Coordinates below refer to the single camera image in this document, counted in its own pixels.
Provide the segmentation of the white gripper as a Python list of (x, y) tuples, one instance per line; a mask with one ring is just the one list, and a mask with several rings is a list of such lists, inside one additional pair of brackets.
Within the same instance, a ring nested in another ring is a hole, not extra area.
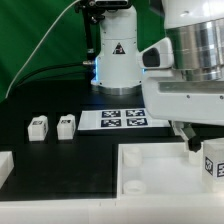
[[(143, 55), (150, 50), (158, 51), (157, 67), (143, 63)], [(144, 70), (142, 95), (148, 113), (155, 119), (173, 121), (174, 134), (183, 139), (189, 151), (198, 152), (201, 140), (190, 123), (224, 125), (224, 78), (185, 81), (181, 72), (172, 68), (174, 56), (169, 38), (142, 51), (138, 61)]]

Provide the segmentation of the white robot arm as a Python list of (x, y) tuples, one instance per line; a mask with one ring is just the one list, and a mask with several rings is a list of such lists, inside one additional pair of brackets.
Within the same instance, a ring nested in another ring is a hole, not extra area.
[(224, 126), (224, 0), (149, 0), (165, 37), (137, 49), (137, 13), (128, 0), (95, 0), (101, 51), (91, 81), (100, 92), (142, 90), (151, 117), (168, 120), (197, 152), (194, 123)]

